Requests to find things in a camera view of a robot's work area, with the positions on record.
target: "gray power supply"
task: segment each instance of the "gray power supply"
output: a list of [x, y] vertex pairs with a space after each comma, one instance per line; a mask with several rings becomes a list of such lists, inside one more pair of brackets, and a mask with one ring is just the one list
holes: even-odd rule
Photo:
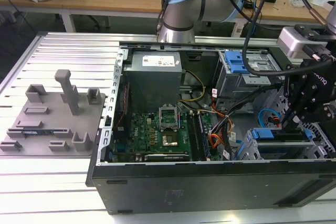
[[165, 104], [177, 104], [182, 75], [178, 52], [135, 52], [124, 74], [133, 112], [157, 112]]

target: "floor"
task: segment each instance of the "floor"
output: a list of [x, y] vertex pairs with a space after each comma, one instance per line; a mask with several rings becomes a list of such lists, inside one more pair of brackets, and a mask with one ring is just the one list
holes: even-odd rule
[[[35, 31], [65, 31], [61, 19], [57, 19], [54, 14], [28, 13], [26, 19], [33, 26]], [[17, 21], [10, 24], [2, 20], [0, 25], [0, 82], [5, 78], [18, 58], [30, 44], [35, 34], [23, 21], [22, 16], [16, 13]], [[120, 33], [120, 34], [154, 34], [155, 22], [153, 18], [128, 18], [111, 17], [111, 27], [105, 28], [104, 18], [95, 16], [100, 24], [100, 30], [95, 27], [95, 23], [88, 17], [74, 15], [76, 30], [79, 33]], [[233, 23], [212, 23], [205, 32], [200, 32], [201, 23], [195, 25], [195, 35], [197, 36], [220, 36], [230, 37]], [[256, 29], [254, 37], [258, 38], [277, 38], [279, 31], [269, 31]]]

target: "green circuit board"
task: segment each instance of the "green circuit board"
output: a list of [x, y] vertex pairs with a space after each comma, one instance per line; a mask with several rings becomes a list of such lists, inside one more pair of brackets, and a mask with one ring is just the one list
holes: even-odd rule
[[[174, 114], [163, 114], [165, 123], [174, 123]], [[176, 132], [177, 145], [164, 146], [160, 130], [159, 113], [133, 113], [131, 121], [131, 141], [128, 148], [131, 152], [154, 152], [154, 153], [191, 153], [190, 142], [188, 136], [188, 128], [186, 123], [186, 114], [181, 113], [180, 128]]]
[[[199, 139], [203, 141], [204, 154], [206, 160], [220, 161], [221, 154], [217, 150], [211, 149], [208, 143], [208, 133], [212, 129], [211, 116], [208, 113], [200, 115], [202, 121], [202, 132], [199, 133]], [[188, 155], [190, 161], [199, 161], [197, 157], [193, 159], [192, 144], [196, 141], [191, 137], [188, 129], [188, 120], [190, 115], [187, 113], [179, 113], [177, 117], [178, 130], [171, 128], [162, 131], [160, 129], [159, 113], [133, 113], [131, 116], [130, 137], [127, 143], [116, 143], [114, 155], [118, 157], [118, 162], [137, 162], [136, 156], [146, 154], [176, 154]], [[162, 122], [174, 123], [176, 121], [174, 113], [163, 113]]]

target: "screw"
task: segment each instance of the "screw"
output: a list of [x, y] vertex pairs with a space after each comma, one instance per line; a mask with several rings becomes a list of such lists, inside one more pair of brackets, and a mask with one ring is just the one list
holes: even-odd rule
[[321, 60], [320, 56], [318, 56], [317, 54], [313, 54], [312, 57], [317, 61]]

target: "workbench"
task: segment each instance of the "workbench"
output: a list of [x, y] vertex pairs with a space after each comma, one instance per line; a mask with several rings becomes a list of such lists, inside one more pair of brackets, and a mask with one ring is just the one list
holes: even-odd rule
[[[109, 16], [157, 18], [161, 10], [161, 0], [50, 0], [35, 3], [30, 0], [11, 0], [21, 12], [54, 13], [62, 16], [66, 32], [76, 32], [73, 14], [106, 16], [106, 26], [110, 26]], [[328, 11], [322, 7], [314, 6], [323, 17]], [[7, 11], [7, 17], [14, 22], [12, 12], [15, 10], [8, 0], [0, 0], [0, 10]], [[244, 11], [248, 16], [251, 10]], [[294, 25], [316, 24], [315, 19], [306, 8], [294, 8], [288, 0], [277, 0], [265, 3], [262, 9], [261, 24], [267, 25]], [[233, 37], [240, 37], [246, 20], [240, 15], [235, 20]]]
[[[78, 92], [108, 94], [119, 42], [155, 42], [154, 35], [48, 33], [37, 36], [0, 84], [0, 141], [22, 109], [31, 83], [60, 92], [57, 69], [71, 71]], [[241, 46], [243, 38], [196, 37], [196, 43]], [[276, 46], [254, 38], [251, 45]], [[0, 223], [335, 223], [336, 189], [302, 208], [110, 216], [86, 187], [89, 158], [1, 158]]]

